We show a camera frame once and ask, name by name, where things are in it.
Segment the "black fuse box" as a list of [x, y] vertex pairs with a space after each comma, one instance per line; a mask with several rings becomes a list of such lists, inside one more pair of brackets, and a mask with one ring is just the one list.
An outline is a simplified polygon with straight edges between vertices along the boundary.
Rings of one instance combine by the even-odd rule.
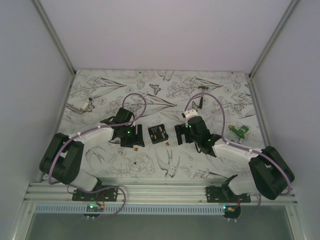
[[150, 136], [152, 144], [154, 145], [161, 142], [166, 142], [169, 139], [164, 124], [149, 127], [148, 134]]

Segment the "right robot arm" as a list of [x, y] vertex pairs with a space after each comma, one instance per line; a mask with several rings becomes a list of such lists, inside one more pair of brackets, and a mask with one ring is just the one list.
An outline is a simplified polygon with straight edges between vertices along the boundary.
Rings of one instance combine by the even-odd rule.
[[234, 202], [243, 194], [258, 193], [275, 200], [291, 193], [295, 176], [274, 147], [250, 148], [228, 141], [222, 135], [210, 133], [200, 116], [175, 125], [174, 130], [179, 145], [194, 143], [199, 153], [248, 164], [249, 174], [236, 173], [221, 185], [226, 202]]

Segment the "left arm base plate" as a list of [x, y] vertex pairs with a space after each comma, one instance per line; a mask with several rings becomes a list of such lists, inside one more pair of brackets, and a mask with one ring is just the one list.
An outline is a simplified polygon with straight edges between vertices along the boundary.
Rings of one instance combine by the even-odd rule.
[[86, 193], [76, 189], [72, 194], [74, 202], [115, 202], [118, 196], [118, 189], [110, 188], [97, 193]]

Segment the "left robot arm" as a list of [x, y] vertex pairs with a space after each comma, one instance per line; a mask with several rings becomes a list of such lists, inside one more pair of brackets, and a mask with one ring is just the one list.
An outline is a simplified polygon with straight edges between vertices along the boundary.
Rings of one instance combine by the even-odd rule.
[[39, 164], [39, 170], [65, 185], [84, 190], [91, 201], [98, 200], [102, 188], [97, 177], [82, 169], [82, 161], [89, 150], [98, 144], [120, 140], [120, 146], [144, 147], [143, 126], [134, 122], [134, 114], [121, 107], [115, 116], [101, 120], [97, 127], [74, 136], [57, 133], [53, 136]]

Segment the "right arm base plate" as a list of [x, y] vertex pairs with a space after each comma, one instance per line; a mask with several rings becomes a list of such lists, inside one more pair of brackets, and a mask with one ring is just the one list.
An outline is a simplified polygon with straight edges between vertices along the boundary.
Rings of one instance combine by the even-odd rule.
[[208, 186], [205, 188], [208, 203], [250, 203], [251, 197], [247, 193], [234, 194], [228, 186]]

